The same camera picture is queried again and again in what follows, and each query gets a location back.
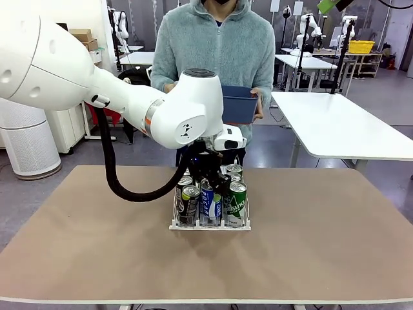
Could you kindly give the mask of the person's left hand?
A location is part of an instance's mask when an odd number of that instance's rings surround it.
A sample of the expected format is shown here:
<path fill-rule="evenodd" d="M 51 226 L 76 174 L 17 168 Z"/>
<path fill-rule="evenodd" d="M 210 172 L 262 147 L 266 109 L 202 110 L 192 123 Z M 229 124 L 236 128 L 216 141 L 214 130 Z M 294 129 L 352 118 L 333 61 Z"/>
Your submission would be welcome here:
<path fill-rule="evenodd" d="M 253 97 L 257 98 L 257 104 L 256 104 L 256 111 L 254 114 L 254 120 L 258 120 L 258 119 L 263 119 L 264 117 L 264 113 L 263 113 L 263 104 L 262 104 L 262 93 L 258 88 L 253 88 L 251 91 L 251 94 Z"/>

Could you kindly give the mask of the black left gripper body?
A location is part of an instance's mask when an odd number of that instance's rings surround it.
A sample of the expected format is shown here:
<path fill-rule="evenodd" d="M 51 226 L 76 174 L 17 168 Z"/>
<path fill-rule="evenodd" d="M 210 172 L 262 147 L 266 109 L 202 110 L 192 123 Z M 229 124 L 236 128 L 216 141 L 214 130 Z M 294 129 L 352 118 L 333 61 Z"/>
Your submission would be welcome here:
<path fill-rule="evenodd" d="M 190 175 L 196 181 L 206 178 L 208 181 L 216 181 L 223 178 L 221 163 L 223 155 L 220 152 L 205 151 L 195 155 L 188 164 Z"/>

